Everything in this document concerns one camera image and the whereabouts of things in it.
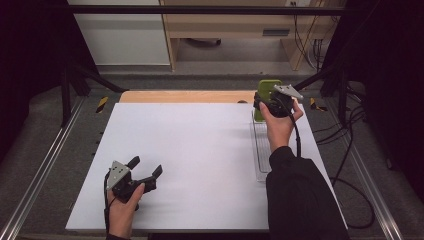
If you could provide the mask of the yellow black hazard tape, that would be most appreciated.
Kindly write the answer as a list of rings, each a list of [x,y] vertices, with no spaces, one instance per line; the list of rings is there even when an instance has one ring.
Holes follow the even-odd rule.
[[[328,111],[328,108],[327,107],[318,106],[317,103],[316,103],[316,101],[315,101],[315,98],[310,98],[310,109],[311,110],[321,111],[321,112]]]
[[[109,98],[107,96],[104,96],[100,99],[99,104],[96,108],[96,113],[101,113],[103,111],[108,99]]]

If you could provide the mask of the white table board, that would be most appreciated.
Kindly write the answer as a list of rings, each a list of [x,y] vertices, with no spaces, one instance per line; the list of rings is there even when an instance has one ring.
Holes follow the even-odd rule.
[[[139,157],[132,176],[163,173],[142,197],[133,227],[147,233],[267,230],[255,172],[253,108],[240,103],[118,103],[66,225],[105,229],[103,181],[112,163]]]

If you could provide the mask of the wooden table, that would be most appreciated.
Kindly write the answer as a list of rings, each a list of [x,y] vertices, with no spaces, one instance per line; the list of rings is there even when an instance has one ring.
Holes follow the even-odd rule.
[[[126,91],[120,103],[238,103],[254,100],[253,90],[153,90]]]

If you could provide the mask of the person's right hand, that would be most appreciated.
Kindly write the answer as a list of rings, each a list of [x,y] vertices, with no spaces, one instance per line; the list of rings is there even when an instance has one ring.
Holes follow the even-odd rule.
[[[303,111],[299,108],[298,102],[293,102],[292,118],[276,118],[270,113],[268,107],[263,102],[260,102],[259,106],[267,125],[270,151],[274,152],[279,147],[288,146],[294,129],[294,123],[303,116]]]

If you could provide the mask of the white cabinet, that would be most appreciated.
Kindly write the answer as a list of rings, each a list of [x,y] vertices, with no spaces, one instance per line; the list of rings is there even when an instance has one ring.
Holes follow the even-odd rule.
[[[97,66],[169,65],[160,14],[75,14]]]

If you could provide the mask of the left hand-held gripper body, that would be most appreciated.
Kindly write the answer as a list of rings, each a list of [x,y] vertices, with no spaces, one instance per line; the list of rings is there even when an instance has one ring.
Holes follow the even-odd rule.
[[[127,202],[140,184],[145,184],[145,193],[156,189],[157,178],[152,174],[141,180],[134,180],[131,171],[126,164],[113,161],[105,176],[105,192],[111,190],[119,200]]]

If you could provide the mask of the clear plastic packaging box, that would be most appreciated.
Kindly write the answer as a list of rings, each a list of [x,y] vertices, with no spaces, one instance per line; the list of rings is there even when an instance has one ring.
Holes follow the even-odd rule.
[[[267,136],[267,125],[264,121],[255,120],[255,110],[251,113],[250,131],[256,180],[264,183],[267,175],[271,172],[271,166],[269,163],[271,151]]]

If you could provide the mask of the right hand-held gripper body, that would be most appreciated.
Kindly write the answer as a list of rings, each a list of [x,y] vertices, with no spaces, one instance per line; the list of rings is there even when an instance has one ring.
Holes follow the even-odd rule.
[[[294,100],[302,99],[303,96],[292,85],[274,85],[265,105],[274,117],[283,118],[291,114]]]

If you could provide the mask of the person's left hand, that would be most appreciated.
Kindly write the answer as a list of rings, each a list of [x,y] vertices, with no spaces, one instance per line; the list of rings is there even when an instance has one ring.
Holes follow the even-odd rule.
[[[130,238],[135,209],[144,193],[144,185],[139,185],[127,203],[115,199],[112,191],[108,192],[109,230],[107,234]]]

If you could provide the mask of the wooden desk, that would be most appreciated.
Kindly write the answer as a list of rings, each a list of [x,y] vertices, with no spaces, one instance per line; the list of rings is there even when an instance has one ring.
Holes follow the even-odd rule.
[[[162,6],[343,7],[347,0],[158,0]],[[165,36],[172,67],[182,39],[278,39],[293,70],[300,69],[314,39],[330,40],[337,16],[164,14]],[[290,29],[287,37],[264,37],[263,29]]]

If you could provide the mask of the green phone case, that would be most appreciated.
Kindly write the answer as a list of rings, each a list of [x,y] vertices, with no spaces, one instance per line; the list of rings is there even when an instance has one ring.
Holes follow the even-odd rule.
[[[258,92],[262,99],[266,102],[265,105],[268,107],[269,111],[272,111],[277,108],[277,102],[272,99],[272,94],[276,91],[275,86],[281,84],[282,82],[280,80],[259,81],[258,89],[256,92]],[[261,114],[261,111],[255,109],[253,117],[256,122],[264,122],[264,118]]]

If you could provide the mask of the black metal frame stand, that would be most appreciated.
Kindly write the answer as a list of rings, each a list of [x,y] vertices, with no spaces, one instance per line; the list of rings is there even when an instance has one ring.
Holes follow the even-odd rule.
[[[294,88],[300,91],[318,80],[324,81],[320,89],[320,93],[323,97],[331,97],[334,95],[335,91],[338,91],[337,119],[342,126],[345,127],[347,125],[346,103],[348,81],[344,66],[341,63],[333,63],[306,80],[296,84]]]
[[[86,82],[87,79],[94,80],[96,83],[106,87],[107,89],[116,92],[124,93],[125,89],[119,87],[100,76],[99,73],[89,70],[75,63],[66,64],[60,74],[61,95],[62,95],[62,123],[61,126],[66,126],[71,119],[71,98],[70,87],[73,87],[78,96],[88,96],[91,88]]]

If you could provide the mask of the aluminium floor rail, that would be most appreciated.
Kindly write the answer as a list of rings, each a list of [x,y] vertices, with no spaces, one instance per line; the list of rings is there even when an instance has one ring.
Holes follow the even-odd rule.
[[[340,125],[342,129],[347,131],[347,133],[341,137],[343,145],[346,147],[345,156],[351,161],[354,172],[356,173],[356,176],[361,184],[362,191],[373,208],[374,216],[384,234],[384,239],[404,240],[404,237],[400,232],[400,229],[394,220],[381,191],[379,190],[374,178],[372,177],[361,154],[359,153],[358,148],[354,143],[353,123],[364,114],[363,109],[360,106],[356,106],[348,111],[346,113],[347,125],[343,127],[340,121],[337,119],[338,104],[336,101],[330,98],[325,98],[325,103],[328,106],[329,112],[334,120]]]
[[[25,194],[0,231],[0,240],[15,240],[77,120],[86,97],[77,97],[68,122],[60,128]]]

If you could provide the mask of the black curtain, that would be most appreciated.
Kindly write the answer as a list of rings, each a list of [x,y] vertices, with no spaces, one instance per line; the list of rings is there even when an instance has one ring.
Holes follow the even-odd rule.
[[[37,94],[60,85],[71,58],[96,71],[68,0],[0,0],[0,162],[19,135]]]
[[[356,29],[345,74],[366,89],[365,106],[391,160],[424,202],[424,0],[346,0],[324,60],[329,66]]]

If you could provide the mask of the black horizontal frame bar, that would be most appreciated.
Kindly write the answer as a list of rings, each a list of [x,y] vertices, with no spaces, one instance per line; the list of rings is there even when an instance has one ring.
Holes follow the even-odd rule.
[[[208,14],[208,15],[306,15],[341,16],[346,8],[257,7],[257,6],[137,6],[137,5],[69,5],[74,14]]]

